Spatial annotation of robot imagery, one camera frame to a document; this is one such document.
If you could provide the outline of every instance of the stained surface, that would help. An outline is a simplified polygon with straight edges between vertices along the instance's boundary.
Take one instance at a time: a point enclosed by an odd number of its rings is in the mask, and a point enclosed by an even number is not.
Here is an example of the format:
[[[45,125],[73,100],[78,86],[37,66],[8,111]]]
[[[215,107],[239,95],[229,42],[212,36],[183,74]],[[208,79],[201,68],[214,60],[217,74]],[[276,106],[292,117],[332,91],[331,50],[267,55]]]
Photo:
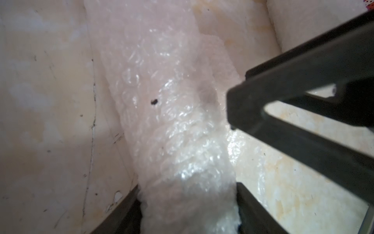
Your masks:
[[[1,230],[89,233],[137,179],[83,1],[0,15]]]
[[[216,32],[224,40],[239,75],[279,54],[268,21],[256,27],[267,35],[256,39],[264,43],[256,49],[263,55],[248,57],[253,52],[242,48],[248,35],[239,26],[248,24],[228,16],[237,9],[248,15],[249,4],[266,13],[265,1],[236,0],[224,9],[218,0],[196,2],[200,31]],[[3,233],[89,233],[113,210],[116,192],[125,197],[137,179],[100,58],[91,47],[83,1],[5,0],[0,16],[0,227]],[[374,154],[369,130],[279,103],[271,113]],[[295,234],[357,233],[364,202],[288,156],[250,141],[248,157],[238,161],[237,179],[257,198],[258,184],[263,185],[265,205],[283,227]]]

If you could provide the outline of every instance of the bubble wrap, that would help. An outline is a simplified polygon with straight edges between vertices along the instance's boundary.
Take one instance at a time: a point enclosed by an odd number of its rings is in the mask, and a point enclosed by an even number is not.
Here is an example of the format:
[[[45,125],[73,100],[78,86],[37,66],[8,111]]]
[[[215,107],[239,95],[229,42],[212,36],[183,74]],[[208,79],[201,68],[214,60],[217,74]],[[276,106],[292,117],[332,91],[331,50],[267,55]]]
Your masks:
[[[241,79],[225,49],[223,41],[219,37],[203,35],[202,41],[204,52],[209,58],[213,77],[216,81],[220,111],[222,116],[226,117],[226,93],[231,87],[241,83]],[[248,137],[241,131],[232,131],[227,118],[222,118],[221,124],[226,130],[230,161],[235,165],[239,154],[242,153],[241,148],[245,146],[245,139]]]
[[[85,0],[142,202],[141,233],[237,233],[209,60],[183,0]]]
[[[267,0],[267,8],[283,52],[367,10],[360,0]]]

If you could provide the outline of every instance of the metal bar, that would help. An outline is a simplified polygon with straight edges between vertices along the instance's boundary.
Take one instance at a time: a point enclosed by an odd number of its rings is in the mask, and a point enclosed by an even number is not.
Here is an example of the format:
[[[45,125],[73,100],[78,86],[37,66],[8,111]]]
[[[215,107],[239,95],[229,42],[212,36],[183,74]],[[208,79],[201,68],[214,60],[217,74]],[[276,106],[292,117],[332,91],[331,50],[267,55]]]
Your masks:
[[[247,73],[227,93],[236,128],[310,166],[374,204],[374,159],[269,116],[263,107],[331,83],[374,77],[374,12],[368,12]]]
[[[369,206],[368,211],[364,217],[358,234],[373,234],[374,233],[374,207]]]
[[[352,126],[374,125],[374,78],[349,82],[337,95],[321,98],[307,94],[282,102]]]
[[[288,234],[242,183],[236,183],[236,188],[242,221],[239,227],[240,234]]]

